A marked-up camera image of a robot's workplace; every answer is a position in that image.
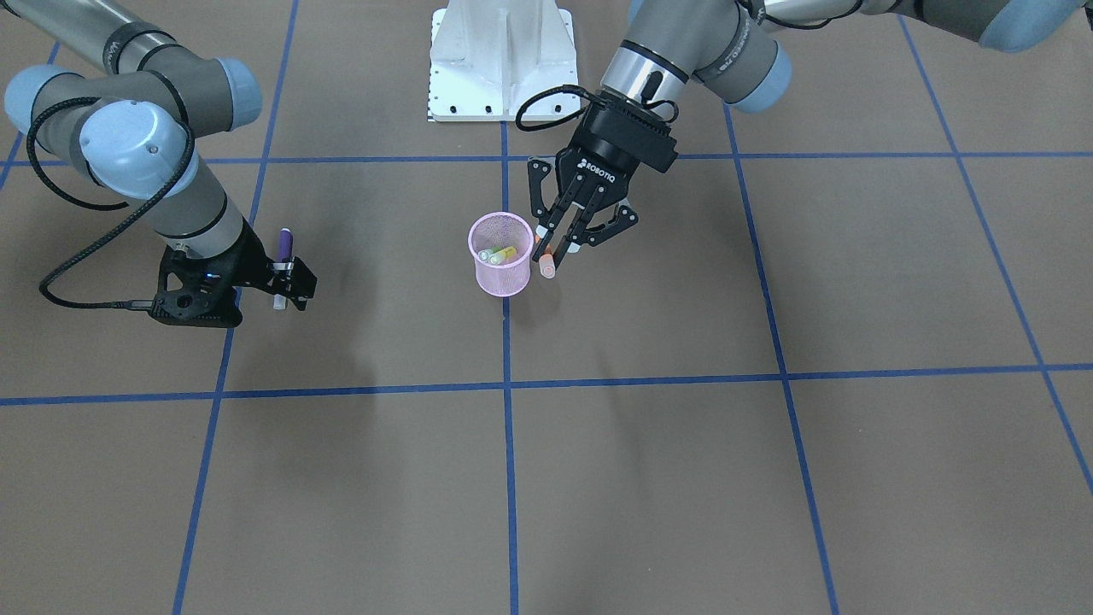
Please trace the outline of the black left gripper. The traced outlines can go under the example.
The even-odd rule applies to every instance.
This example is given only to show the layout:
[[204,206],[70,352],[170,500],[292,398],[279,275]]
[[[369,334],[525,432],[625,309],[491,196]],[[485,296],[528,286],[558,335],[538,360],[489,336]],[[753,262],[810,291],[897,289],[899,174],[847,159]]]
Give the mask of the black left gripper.
[[[679,116],[673,100],[634,102],[602,91],[571,93],[588,105],[562,119],[577,118],[579,125],[569,144],[557,157],[530,157],[527,162],[529,199],[534,215],[534,249],[542,257],[554,246],[553,258],[561,262],[581,246],[598,248],[639,222],[631,203],[620,202],[628,194],[628,182],[640,165],[666,173],[675,163],[675,138],[671,127]],[[555,174],[557,196],[546,203],[543,184]],[[611,218],[593,225],[590,198],[596,188],[606,190],[602,206],[613,205]]]

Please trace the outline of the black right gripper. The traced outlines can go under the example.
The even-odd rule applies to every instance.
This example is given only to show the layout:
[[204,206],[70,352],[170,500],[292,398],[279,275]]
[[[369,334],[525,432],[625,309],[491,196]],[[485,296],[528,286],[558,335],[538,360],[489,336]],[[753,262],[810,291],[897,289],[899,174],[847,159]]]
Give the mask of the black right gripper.
[[226,252],[208,260],[184,260],[184,287],[208,295],[215,295],[230,285],[260,289],[273,295],[273,310],[284,311],[293,305],[297,311],[306,311],[318,282],[312,268],[298,256],[292,258],[287,272],[278,272],[277,264],[266,255],[260,238],[244,220],[239,238]]

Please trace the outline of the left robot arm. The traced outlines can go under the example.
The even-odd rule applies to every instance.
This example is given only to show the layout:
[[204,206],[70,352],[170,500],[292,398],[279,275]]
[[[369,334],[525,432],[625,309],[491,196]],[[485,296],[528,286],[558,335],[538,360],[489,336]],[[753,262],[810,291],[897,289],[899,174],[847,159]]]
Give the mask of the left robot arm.
[[574,95],[584,105],[569,144],[528,164],[534,215],[532,261],[559,264],[581,246],[599,246],[628,229],[637,214],[628,182],[640,167],[665,173],[675,163],[670,130],[679,95],[696,82],[741,113],[762,113],[781,99],[792,62],[777,29],[823,28],[853,15],[901,15],[951,32],[988,50],[1020,52],[1050,38],[1089,1],[634,1],[618,51],[599,87],[560,85],[534,103]]

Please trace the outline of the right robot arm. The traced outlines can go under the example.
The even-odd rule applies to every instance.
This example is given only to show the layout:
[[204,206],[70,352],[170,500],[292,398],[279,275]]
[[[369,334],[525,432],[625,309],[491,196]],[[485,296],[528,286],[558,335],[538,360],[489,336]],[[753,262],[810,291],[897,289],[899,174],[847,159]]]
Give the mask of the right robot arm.
[[[104,237],[44,276],[39,293],[70,310],[144,312],[167,326],[242,322],[238,289],[305,310],[317,279],[282,230],[266,253],[238,206],[202,159],[196,140],[258,120],[261,87],[234,58],[205,59],[169,32],[114,1],[4,1],[3,10],[47,32],[104,75],[32,66],[9,82],[3,106],[25,137],[32,170],[75,206],[124,211]],[[140,220],[167,248],[148,300],[74,301],[52,284]]]

